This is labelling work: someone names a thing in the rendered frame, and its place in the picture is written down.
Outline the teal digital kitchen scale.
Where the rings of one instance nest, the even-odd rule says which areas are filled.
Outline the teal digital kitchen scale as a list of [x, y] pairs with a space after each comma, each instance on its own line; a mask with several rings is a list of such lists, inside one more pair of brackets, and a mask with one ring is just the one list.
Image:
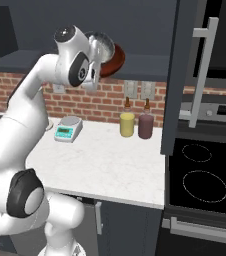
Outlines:
[[65, 116], [56, 127], [54, 139], [58, 142], [73, 143], [83, 129], [83, 121], [77, 116]]

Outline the black stove with hob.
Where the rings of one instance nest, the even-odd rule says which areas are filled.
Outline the black stove with hob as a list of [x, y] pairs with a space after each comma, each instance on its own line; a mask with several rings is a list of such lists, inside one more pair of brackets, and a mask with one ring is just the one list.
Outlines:
[[[177, 126], [165, 158], [163, 219], [226, 229], [226, 95], [205, 95], [195, 128]], [[171, 234], [161, 228], [155, 256], [226, 256], [226, 244]]]

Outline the dark grey base cabinet door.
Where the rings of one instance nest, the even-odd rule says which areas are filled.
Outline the dark grey base cabinet door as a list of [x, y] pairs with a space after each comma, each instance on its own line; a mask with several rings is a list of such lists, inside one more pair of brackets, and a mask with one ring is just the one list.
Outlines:
[[160, 209], [103, 201], [99, 256], [155, 256]]

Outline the yellow sauce bottle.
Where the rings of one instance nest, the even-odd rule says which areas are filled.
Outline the yellow sauce bottle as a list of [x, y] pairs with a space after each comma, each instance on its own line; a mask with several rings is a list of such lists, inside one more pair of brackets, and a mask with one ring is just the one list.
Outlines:
[[120, 134], [131, 137], [134, 133], [135, 115], [131, 112], [129, 98], [126, 98], [123, 112], [120, 114]]

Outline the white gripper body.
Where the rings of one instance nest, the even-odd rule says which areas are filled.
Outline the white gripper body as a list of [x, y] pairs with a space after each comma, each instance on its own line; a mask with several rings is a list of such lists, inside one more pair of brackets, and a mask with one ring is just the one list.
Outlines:
[[96, 79], [85, 80], [83, 88], [88, 92], [96, 92], [98, 90], [98, 81]]

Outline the dark red sauce bottle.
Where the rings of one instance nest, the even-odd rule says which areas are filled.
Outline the dark red sauce bottle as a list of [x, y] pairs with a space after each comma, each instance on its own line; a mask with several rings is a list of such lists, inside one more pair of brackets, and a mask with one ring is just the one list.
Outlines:
[[153, 132], [154, 117], [150, 113], [149, 99], [146, 99], [144, 111], [139, 116], [138, 136], [142, 139], [150, 139]]

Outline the silver round bowl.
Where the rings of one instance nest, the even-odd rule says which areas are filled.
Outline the silver round bowl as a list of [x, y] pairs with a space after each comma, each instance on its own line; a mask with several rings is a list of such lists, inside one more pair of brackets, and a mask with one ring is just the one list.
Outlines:
[[109, 62], [115, 54], [115, 45], [112, 39], [103, 32], [89, 31], [85, 33], [88, 39], [97, 40], [102, 48], [102, 63]]

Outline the white wall outlet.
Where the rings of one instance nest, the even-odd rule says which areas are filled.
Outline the white wall outlet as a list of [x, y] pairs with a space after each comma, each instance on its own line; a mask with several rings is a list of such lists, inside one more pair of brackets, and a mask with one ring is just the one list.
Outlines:
[[64, 85], [53, 85], [53, 92], [56, 94], [64, 94], [66, 92]]
[[155, 99], [155, 83], [149, 81], [142, 81], [141, 82], [141, 99]]
[[138, 82], [133, 80], [124, 81], [124, 95], [130, 99], [137, 98]]

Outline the dark grey open wall cabinet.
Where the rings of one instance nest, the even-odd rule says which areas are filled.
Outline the dark grey open wall cabinet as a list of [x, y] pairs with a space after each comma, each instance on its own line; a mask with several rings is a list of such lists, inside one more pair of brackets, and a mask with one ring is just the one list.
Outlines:
[[177, 0], [0, 0], [8, 6], [18, 50], [0, 58], [0, 72], [26, 73], [57, 51], [60, 27], [106, 33], [125, 53], [118, 79], [167, 78]]

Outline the red-brown bowl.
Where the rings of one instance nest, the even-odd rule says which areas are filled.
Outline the red-brown bowl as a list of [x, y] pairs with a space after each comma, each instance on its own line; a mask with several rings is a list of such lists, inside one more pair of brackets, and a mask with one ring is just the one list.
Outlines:
[[122, 48], [116, 44], [115, 53], [110, 61], [103, 63], [101, 65], [100, 76], [102, 78], [109, 77], [115, 74], [118, 70], [121, 69], [125, 62], [125, 53]]

